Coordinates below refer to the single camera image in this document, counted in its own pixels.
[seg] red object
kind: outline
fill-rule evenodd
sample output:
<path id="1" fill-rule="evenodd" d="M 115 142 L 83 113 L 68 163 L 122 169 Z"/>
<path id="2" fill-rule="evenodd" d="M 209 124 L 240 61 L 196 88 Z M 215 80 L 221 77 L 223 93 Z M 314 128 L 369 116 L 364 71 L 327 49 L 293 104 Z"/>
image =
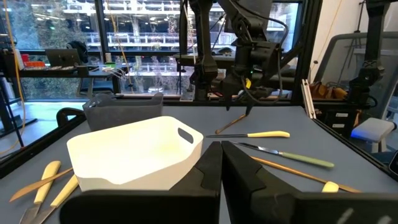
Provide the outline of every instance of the red object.
<path id="1" fill-rule="evenodd" d="M 22 54 L 21 57 L 22 57 L 22 61 L 23 62 L 28 62 L 29 61 L 29 54 Z"/>
<path id="2" fill-rule="evenodd" d="M 44 62 L 25 62 L 24 63 L 26 67 L 44 67 L 45 64 Z"/>

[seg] wooden stick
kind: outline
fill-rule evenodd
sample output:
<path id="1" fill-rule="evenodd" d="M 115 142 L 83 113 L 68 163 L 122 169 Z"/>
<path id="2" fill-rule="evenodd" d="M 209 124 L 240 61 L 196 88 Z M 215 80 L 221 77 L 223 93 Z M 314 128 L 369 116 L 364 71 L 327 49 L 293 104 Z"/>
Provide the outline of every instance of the wooden stick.
<path id="1" fill-rule="evenodd" d="M 242 119 L 245 118 L 245 117 L 246 117 L 245 114 L 244 114 L 244 115 L 241 115 L 238 119 L 233 120 L 232 122 L 230 122 L 229 124 L 227 124 L 226 126 L 220 128 L 220 129 L 217 129 L 217 130 L 216 130 L 216 134 L 221 133 L 222 131 L 224 131 L 225 129 L 227 129 L 227 128 L 231 127 L 232 125 L 236 124 L 238 121 L 242 120 Z"/>
<path id="2" fill-rule="evenodd" d="M 321 178 L 314 177 L 312 175 L 300 172 L 298 170 L 295 170 L 295 169 L 292 169 L 292 168 L 289 168 L 289 167 L 286 167 L 286 166 L 282 166 L 282 165 L 276 164 L 274 162 L 270 162 L 270 161 L 267 161 L 267 160 L 264 160 L 264 159 L 260 159 L 260 158 L 257 158 L 257 157 L 252 157 L 252 159 L 254 159 L 255 161 L 258 161 L 258 162 L 260 162 L 262 164 L 265 164 L 267 166 L 271 166 L 271 167 L 276 168 L 276 169 L 280 169 L 280 170 L 283 170 L 283 171 L 286 171 L 286 172 L 290 172 L 291 174 L 299 175 L 299 176 L 302 176 L 302 177 L 305 177 L 305 178 L 308 178 L 308 179 L 311 179 L 311 180 L 316 180 L 316 181 L 324 183 L 324 184 L 328 182 L 327 180 L 323 180 Z M 338 184 L 338 186 L 339 186 L 339 188 L 341 188 L 341 189 L 343 189 L 343 190 L 345 190 L 347 192 L 361 193 L 361 191 L 356 190 L 356 189 L 354 189 L 352 187 L 348 187 L 348 186 L 345 186 L 345 185 L 342 185 L 342 184 Z"/>
<path id="3" fill-rule="evenodd" d="M 33 183 L 33 184 L 29 184 L 28 186 L 24 187 L 23 189 L 18 190 L 18 191 L 11 197 L 11 199 L 10 199 L 9 202 L 12 202 L 12 201 L 15 200 L 15 199 L 19 199 L 20 197 L 24 196 L 25 194 L 28 194 L 29 192 L 31 192 L 31 191 L 33 191 L 33 190 L 35 190 L 35 189 L 40 188 L 41 186 L 45 185 L 46 183 L 48 183 L 48 182 L 50 182 L 50 181 L 52 181 L 52 180 L 57 179 L 58 177 L 62 176 L 63 174 L 66 174 L 66 173 L 70 172 L 72 169 L 73 169 L 73 168 L 69 168 L 69 169 L 67 169 L 67 170 L 65 170 L 65 171 L 63 171 L 63 172 L 61 172 L 61 173 L 59 173 L 59 174 L 57 174 L 57 175 L 54 175 L 54 176 L 52 176 L 52 177 L 43 179 L 43 180 L 38 181 L 38 182 Z"/>

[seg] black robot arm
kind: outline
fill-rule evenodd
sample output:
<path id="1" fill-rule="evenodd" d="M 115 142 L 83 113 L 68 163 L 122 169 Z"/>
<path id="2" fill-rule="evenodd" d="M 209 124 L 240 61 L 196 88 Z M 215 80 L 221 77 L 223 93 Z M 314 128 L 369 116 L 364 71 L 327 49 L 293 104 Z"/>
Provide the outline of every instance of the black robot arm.
<path id="1" fill-rule="evenodd" d="M 209 100 L 207 95 L 213 85 L 222 92 L 227 110 L 229 110 L 232 96 L 245 90 L 249 96 L 246 110 L 246 114 L 249 114 L 255 103 L 261 103 L 258 99 L 266 98 L 272 93 L 273 89 L 265 88 L 264 85 L 290 61 L 289 59 L 297 55 L 300 44 L 297 44 L 282 59 L 280 46 L 282 41 L 269 42 L 264 34 L 267 20 L 280 21 L 252 12 L 242 6 L 238 0 L 218 0 L 218 4 L 231 19 L 231 25 L 238 41 L 234 66 L 231 67 L 224 80 L 216 80 L 217 66 L 211 55 L 208 21 L 213 1 L 189 0 L 189 3 L 195 13 L 198 40 L 198 60 L 190 78 L 191 84 L 195 85 L 195 99 Z M 288 27 L 282 22 L 280 23 L 284 25 L 287 33 Z M 254 67 L 259 67 L 262 72 L 257 72 L 259 69 L 254 70 Z"/>
<path id="2" fill-rule="evenodd" d="M 365 105 L 369 98 L 369 87 L 380 80 L 384 68 L 380 62 L 382 32 L 384 18 L 392 2 L 398 0 L 367 0 L 366 9 L 369 14 L 368 36 L 366 41 L 365 59 L 358 77 L 349 83 L 347 101 Z"/>
<path id="3" fill-rule="evenodd" d="M 227 110 L 232 96 L 244 89 L 250 96 L 247 115 L 254 104 L 259 103 L 257 99 L 266 98 L 272 93 L 273 89 L 263 86 L 288 61 L 281 62 L 280 43 L 269 42 L 264 34 L 264 23 L 268 18 L 245 8 L 238 0 L 219 0 L 218 3 L 231 19 L 232 28 L 238 37 L 234 66 L 218 86 L 223 93 Z M 255 66 L 261 67 L 260 76 L 253 75 Z"/>

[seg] basket handle hole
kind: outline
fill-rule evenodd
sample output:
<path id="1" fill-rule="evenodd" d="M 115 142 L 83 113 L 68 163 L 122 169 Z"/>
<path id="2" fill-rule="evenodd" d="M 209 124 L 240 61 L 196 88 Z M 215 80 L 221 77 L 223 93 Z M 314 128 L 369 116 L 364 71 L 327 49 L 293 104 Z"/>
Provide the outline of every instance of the basket handle hole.
<path id="1" fill-rule="evenodd" d="M 178 135 L 181 138 L 185 139 L 187 142 L 193 144 L 193 137 L 192 137 L 192 135 L 190 133 L 182 130 L 181 128 L 178 128 Z"/>

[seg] green handle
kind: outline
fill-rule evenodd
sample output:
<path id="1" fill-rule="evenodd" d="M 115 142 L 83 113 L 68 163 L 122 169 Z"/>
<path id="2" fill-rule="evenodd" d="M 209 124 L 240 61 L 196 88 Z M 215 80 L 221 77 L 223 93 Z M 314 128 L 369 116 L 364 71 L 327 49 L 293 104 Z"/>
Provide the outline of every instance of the green handle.
<path id="1" fill-rule="evenodd" d="M 323 167 L 327 167 L 327 168 L 333 168 L 335 166 L 333 163 L 328 162 L 328 161 L 314 159 L 314 158 L 307 157 L 307 156 L 296 155 L 296 154 L 292 154 L 292 153 L 288 153 L 288 152 L 282 152 L 280 155 L 283 157 L 289 158 L 289 159 L 295 159 L 297 161 L 307 162 L 310 164 L 315 164 L 315 165 L 323 166 Z"/>

